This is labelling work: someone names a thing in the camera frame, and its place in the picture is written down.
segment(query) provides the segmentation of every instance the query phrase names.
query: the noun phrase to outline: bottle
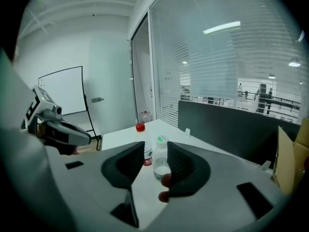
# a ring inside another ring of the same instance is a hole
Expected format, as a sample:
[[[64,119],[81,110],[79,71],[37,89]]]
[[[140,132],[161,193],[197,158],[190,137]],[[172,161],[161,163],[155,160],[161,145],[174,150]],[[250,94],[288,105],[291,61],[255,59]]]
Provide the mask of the bottle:
[[[144,166],[150,166],[152,164],[153,148],[151,145],[150,136],[145,131],[145,124],[137,124],[136,128],[136,142],[144,141]]]
[[[141,122],[142,123],[147,123],[150,122],[150,112],[144,111],[141,113]]]
[[[162,176],[170,174],[168,165],[168,141],[167,136],[158,136],[155,140],[155,151],[153,154],[154,177],[157,181],[161,181]]]

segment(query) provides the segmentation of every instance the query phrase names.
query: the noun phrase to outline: window blinds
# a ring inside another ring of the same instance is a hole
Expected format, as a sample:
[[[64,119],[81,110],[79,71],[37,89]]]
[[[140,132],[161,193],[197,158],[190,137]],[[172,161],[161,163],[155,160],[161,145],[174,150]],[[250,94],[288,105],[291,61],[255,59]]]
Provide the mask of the window blinds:
[[[257,112],[260,84],[278,101],[260,113],[308,115],[307,41],[281,1],[157,0],[150,17],[157,118],[177,126],[180,99]]]

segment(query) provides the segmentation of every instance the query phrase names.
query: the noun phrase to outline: cardboard box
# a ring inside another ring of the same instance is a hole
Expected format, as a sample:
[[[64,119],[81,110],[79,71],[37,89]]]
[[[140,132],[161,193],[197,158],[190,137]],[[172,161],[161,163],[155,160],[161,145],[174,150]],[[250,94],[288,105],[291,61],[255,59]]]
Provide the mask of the cardboard box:
[[[307,157],[309,157],[309,119],[303,119],[295,142],[292,142],[279,127],[273,177],[284,194],[292,193],[302,179]]]

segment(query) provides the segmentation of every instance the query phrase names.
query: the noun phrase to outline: black partition panel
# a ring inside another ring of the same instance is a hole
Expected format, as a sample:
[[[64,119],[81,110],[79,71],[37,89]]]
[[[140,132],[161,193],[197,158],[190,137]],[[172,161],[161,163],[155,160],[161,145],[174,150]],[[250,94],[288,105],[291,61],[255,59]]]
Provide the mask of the black partition panel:
[[[273,166],[278,142],[278,126],[294,141],[299,125],[264,115],[222,106],[179,101],[178,128],[229,153]]]

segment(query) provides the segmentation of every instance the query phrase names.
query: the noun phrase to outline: whiteboard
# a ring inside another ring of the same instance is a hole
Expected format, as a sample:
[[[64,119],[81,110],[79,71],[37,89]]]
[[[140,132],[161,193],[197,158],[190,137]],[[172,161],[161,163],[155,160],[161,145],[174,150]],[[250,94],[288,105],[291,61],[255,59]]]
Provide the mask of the whiteboard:
[[[83,90],[83,67],[54,72],[39,78],[39,87],[45,89],[54,102],[62,107],[62,114],[86,111]]]

